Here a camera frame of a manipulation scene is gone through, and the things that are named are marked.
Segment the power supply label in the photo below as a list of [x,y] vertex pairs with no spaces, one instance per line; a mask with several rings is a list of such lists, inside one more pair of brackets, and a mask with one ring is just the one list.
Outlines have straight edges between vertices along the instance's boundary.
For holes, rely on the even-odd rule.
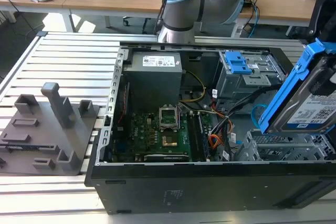
[[144,67],[175,67],[174,56],[144,56],[142,58]]
[[310,95],[288,120],[290,127],[309,128],[323,124],[336,113],[336,91],[329,96]]

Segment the motherboard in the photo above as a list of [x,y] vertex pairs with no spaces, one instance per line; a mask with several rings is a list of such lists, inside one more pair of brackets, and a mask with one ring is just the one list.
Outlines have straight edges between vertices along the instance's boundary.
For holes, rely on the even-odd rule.
[[[123,138],[116,139],[113,159],[118,162],[194,162],[208,155],[209,114],[133,113]],[[174,124],[175,129],[162,129]]]

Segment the table leg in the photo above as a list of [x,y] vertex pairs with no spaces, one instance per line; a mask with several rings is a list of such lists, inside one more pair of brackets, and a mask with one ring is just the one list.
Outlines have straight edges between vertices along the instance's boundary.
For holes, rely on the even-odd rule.
[[67,32],[69,33],[75,33],[76,32],[76,28],[74,25],[74,21],[72,20],[72,16],[71,14],[62,14],[63,16],[63,21],[65,24],[65,28],[67,30]]
[[110,16],[105,16],[105,27],[106,28],[110,28],[111,27]]
[[233,27],[231,38],[240,38],[244,27],[244,23],[239,22],[238,20],[235,22],[235,26]]
[[286,36],[289,36],[291,30],[293,29],[293,26],[289,26],[286,32]]
[[199,27],[199,28],[200,28],[200,29],[199,29],[199,30],[200,30],[199,32],[200,32],[200,33],[204,33],[205,30],[204,30],[204,27],[203,27],[203,22],[201,22],[201,24],[200,24],[199,26],[200,26],[200,27]]
[[10,12],[7,10],[2,11],[3,14],[5,15],[5,18],[10,22],[10,23],[15,23],[16,22],[16,18],[14,16],[14,12]]

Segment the blue plastic bracket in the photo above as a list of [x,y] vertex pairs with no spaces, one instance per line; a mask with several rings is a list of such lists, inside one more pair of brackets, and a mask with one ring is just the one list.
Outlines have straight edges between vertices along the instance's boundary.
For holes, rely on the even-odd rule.
[[225,52],[225,58],[231,67],[231,73],[251,74],[252,70],[246,65],[246,59],[240,52]]
[[303,51],[302,56],[293,67],[291,73],[274,96],[273,100],[267,107],[267,109],[263,112],[259,119],[260,130],[263,134],[267,132],[269,127],[269,122],[278,110],[278,108],[282,105],[285,98],[292,91],[294,86],[299,80],[304,80],[308,74],[309,69],[308,66],[314,56],[318,53],[325,51],[328,54],[336,53],[336,43],[331,42],[321,42],[316,39],[316,42],[307,45],[306,49]]

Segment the aluminum extrusion table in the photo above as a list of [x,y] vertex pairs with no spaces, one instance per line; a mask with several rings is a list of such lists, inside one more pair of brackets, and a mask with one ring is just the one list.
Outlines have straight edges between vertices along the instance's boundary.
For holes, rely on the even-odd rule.
[[[85,187],[83,182],[92,142],[102,124],[120,41],[155,41],[155,37],[48,33],[32,41],[0,84],[0,131],[14,115],[17,97],[31,93],[42,100],[40,87],[46,81],[58,82],[60,94],[69,96],[72,102],[90,99],[100,105],[80,175],[0,176],[0,223],[336,223],[336,192],[296,210],[107,215],[95,189]],[[303,51],[297,40],[197,37],[196,41],[280,47],[293,63]]]

